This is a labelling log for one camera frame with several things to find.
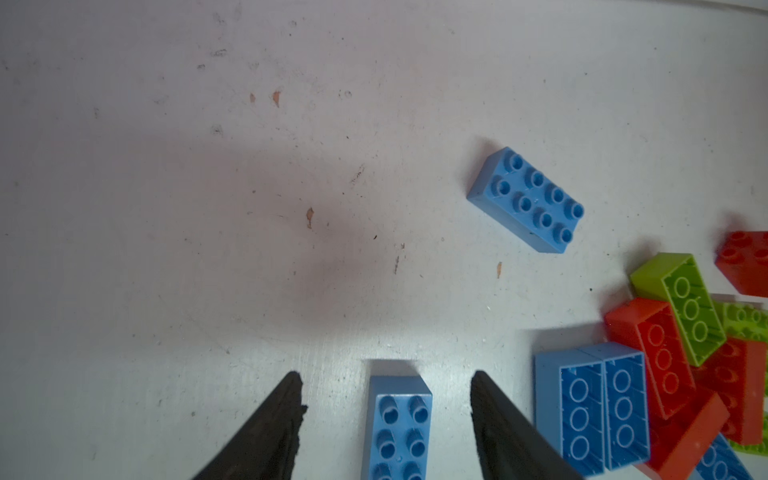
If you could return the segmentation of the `small red lego brick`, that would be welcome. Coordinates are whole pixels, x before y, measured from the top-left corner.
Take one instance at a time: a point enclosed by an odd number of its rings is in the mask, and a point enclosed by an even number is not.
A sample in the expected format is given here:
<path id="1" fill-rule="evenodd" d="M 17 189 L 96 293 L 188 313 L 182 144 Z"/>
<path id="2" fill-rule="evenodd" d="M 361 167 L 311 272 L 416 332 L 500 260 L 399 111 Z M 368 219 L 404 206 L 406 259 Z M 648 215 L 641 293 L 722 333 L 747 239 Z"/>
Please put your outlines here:
<path id="1" fill-rule="evenodd" d="M 715 265 L 743 295 L 767 297 L 767 237 L 766 231 L 731 232 L 717 250 Z"/>

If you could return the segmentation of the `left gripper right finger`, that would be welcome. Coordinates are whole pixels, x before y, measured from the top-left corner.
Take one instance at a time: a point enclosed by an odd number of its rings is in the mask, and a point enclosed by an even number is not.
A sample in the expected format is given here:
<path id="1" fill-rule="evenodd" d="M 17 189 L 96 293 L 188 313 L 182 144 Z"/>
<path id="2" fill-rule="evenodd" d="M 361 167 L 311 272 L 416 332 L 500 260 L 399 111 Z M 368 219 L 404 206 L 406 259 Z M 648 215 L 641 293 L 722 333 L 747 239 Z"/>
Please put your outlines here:
<path id="1" fill-rule="evenodd" d="M 478 370 L 472 377 L 471 417 L 485 479 L 579 479 L 493 379 Z"/>

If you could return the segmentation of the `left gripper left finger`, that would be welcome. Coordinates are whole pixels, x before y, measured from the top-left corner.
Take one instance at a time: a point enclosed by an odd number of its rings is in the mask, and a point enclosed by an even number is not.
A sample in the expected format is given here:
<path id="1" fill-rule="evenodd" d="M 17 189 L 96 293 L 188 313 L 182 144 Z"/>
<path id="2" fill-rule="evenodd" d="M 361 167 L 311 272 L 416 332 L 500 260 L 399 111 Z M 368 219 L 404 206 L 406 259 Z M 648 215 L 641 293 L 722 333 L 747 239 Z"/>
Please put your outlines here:
<path id="1" fill-rule="evenodd" d="M 300 374 L 291 371 L 195 480 L 289 480 L 307 406 Z"/>

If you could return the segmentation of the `green lego brick narrow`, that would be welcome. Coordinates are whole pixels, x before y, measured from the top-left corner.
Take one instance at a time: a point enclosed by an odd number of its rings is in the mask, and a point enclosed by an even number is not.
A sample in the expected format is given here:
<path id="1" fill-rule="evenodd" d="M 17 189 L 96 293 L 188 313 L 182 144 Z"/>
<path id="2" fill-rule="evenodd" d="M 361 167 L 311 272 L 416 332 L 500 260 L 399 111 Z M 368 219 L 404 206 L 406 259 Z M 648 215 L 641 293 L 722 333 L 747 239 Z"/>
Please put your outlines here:
<path id="1" fill-rule="evenodd" d="M 667 302 L 688 362 L 701 367 L 727 341 L 714 303 L 689 253 L 658 253 L 630 274 L 639 297 Z"/>

